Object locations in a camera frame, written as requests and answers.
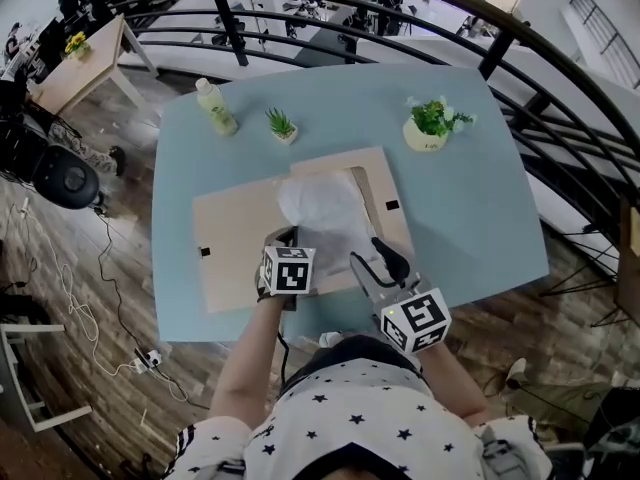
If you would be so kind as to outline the potted yellow sunflowers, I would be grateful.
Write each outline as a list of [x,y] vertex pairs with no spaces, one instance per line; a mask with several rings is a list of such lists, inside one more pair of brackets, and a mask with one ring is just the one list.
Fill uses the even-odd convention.
[[67,58],[73,58],[83,61],[91,53],[91,46],[87,42],[84,32],[80,31],[73,35],[67,42],[65,47],[65,55]]

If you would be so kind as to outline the person's dark shorts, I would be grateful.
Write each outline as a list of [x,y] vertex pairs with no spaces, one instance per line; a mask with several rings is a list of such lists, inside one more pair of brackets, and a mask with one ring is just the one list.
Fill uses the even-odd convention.
[[392,345],[376,337],[359,334],[345,337],[331,347],[316,351],[311,359],[282,385],[279,396],[282,397],[303,379],[321,369],[357,359],[403,368],[425,381],[421,370]]

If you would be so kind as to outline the white-framed grey table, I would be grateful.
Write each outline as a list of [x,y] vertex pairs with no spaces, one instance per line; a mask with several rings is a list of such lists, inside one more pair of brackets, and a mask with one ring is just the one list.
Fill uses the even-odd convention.
[[0,324],[0,419],[25,433],[40,433],[69,423],[93,412],[90,405],[44,417],[46,403],[31,396],[19,377],[20,361],[16,345],[24,345],[26,337],[64,333],[62,324]]

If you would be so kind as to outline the white power strip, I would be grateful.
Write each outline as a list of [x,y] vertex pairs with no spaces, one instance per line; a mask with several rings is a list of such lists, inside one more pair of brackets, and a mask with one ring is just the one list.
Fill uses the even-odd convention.
[[138,374],[154,369],[161,363],[162,357],[157,350],[149,352],[142,352],[140,349],[134,350],[133,370]]

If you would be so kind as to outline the cardboard box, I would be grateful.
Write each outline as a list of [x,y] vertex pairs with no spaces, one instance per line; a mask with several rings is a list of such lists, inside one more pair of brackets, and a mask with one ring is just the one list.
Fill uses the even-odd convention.
[[[365,148],[292,165],[287,176],[255,181],[200,196],[193,201],[194,238],[206,308],[210,313],[239,310],[256,298],[254,276],[265,238],[291,224],[277,201],[277,185],[292,176],[349,170],[360,188],[377,236],[413,250],[411,234],[384,151]],[[325,295],[355,287],[351,269],[312,281],[312,293]]]

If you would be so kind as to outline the leafy plant in cream pot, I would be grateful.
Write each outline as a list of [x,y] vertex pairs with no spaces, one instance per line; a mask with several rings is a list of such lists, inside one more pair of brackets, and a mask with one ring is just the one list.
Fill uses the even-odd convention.
[[403,125],[403,136],[407,145],[417,152],[441,150],[451,135],[477,121],[476,115],[456,111],[444,96],[428,102],[409,97],[405,105],[410,115]]

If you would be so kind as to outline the black curved metal railing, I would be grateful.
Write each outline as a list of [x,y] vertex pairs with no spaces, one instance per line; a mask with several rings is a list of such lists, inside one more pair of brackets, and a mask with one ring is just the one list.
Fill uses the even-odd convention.
[[[90,1],[122,11],[126,22],[141,34],[150,31],[152,21],[171,15],[168,4],[172,0]],[[499,103],[511,136],[523,147],[526,170],[586,218],[587,234],[603,236],[617,252],[620,202],[625,197],[634,208],[633,239],[633,218],[640,215],[640,135],[595,81],[527,22],[481,0],[442,0],[485,19],[495,28],[491,44],[480,46],[397,6],[368,0],[297,1],[301,6],[320,2],[364,9],[395,23],[432,32],[447,45],[474,55],[478,72]],[[422,53],[368,29],[298,12],[270,11],[256,4],[239,10],[232,8],[229,0],[213,0],[207,14],[217,18],[217,24],[210,28],[214,38],[210,49],[233,54],[241,66],[247,66],[251,58],[286,65],[295,62],[291,56],[249,48],[246,42],[251,34],[238,26],[241,18],[330,30],[371,41],[429,65],[445,64],[442,55]],[[618,264],[604,267],[599,279],[588,282],[586,289],[613,288],[616,294],[617,273]]]

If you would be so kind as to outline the person's right forearm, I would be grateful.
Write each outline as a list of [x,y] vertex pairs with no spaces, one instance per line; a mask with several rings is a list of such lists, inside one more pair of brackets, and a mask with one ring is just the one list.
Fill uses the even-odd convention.
[[488,400],[471,375],[443,343],[416,355],[435,399],[471,428],[490,420]]

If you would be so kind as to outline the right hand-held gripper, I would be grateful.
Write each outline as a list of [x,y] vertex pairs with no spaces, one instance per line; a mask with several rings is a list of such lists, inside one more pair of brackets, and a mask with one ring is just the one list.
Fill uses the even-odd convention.
[[[407,259],[383,240],[371,242],[384,260],[391,279],[403,286],[411,273]],[[384,298],[384,286],[368,263],[356,252],[349,255],[349,264],[360,287],[368,298]],[[401,299],[383,300],[380,308],[380,331],[399,351],[416,355],[444,340],[452,323],[449,308],[439,288],[404,290]]]

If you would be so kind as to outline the black office chair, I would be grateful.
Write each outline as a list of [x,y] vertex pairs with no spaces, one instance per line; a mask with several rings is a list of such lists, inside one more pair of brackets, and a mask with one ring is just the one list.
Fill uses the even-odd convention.
[[69,210],[97,208],[104,202],[95,170],[60,145],[50,145],[44,151],[32,185],[49,202]]

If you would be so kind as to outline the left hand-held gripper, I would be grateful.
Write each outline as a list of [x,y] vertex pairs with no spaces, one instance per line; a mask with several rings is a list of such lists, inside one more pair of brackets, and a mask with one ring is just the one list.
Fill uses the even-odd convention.
[[311,292],[315,253],[315,248],[298,244],[297,226],[269,235],[254,279],[257,301],[280,297],[285,311],[295,311],[297,298]]

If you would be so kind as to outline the pale green plastic bottle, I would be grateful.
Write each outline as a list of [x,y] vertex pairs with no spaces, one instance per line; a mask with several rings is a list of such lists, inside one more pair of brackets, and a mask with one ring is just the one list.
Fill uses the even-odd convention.
[[200,78],[196,81],[195,87],[198,103],[217,133],[221,136],[234,135],[238,130],[238,124],[218,86],[206,78]]

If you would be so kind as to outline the light wooden table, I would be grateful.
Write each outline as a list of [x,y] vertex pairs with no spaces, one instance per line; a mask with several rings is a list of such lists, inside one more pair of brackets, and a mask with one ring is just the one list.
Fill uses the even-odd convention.
[[65,59],[37,85],[34,102],[52,114],[65,113],[111,80],[138,109],[148,115],[159,116],[118,66],[123,38],[157,78],[158,70],[120,14],[89,37],[87,44],[90,50],[86,57],[82,60]]

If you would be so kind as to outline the light blue table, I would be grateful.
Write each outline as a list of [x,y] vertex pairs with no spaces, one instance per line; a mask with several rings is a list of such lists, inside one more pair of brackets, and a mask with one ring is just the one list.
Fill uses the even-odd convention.
[[[538,212],[519,152],[481,75],[471,69],[365,64],[299,69],[224,84],[239,121],[217,135],[194,95],[163,112],[152,198],[152,260],[158,330],[165,342],[237,339],[255,302],[210,313],[194,238],[195,198],[287,176],[293,164],[380,147],[405,215],[420,271],[456,307],[548,273]],[[444,96],[476,115],[436,152],[403,136],[409,97]],[[286,145],[265,114],[298,127]]]

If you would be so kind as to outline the brown wooden board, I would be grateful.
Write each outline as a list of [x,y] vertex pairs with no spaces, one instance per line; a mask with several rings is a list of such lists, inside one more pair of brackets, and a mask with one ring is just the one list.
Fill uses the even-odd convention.
[[640,254],[632,249],[633,210],[628,200],[622,197],[615,302],[619,309],[640,328]]

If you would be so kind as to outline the white star-print shirt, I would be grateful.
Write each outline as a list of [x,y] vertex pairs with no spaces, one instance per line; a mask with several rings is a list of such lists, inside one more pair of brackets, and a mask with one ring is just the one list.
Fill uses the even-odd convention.
[[470,427],[412,372],[367,359],[321,369],[250,429],[214,417],[180,432],[166,480],[319,480],[359,467],[386,480],[550,480],[526,416]]

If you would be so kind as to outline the small succulent in white pot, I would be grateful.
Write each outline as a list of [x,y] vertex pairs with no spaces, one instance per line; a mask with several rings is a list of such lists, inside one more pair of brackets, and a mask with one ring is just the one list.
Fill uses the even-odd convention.
[[290,145],[298,134],[298,127],[286,116],[286,114],[276,108],[268,109],[265,112],[271,133],[281,143]]

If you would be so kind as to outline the person's left forearm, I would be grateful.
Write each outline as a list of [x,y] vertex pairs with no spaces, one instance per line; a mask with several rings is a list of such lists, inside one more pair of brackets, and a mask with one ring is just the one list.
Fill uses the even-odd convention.
[[232,417],[255,429],[266,418],[270,372],[286,299],[257,303],[232,348],[211,401],[210,417]]

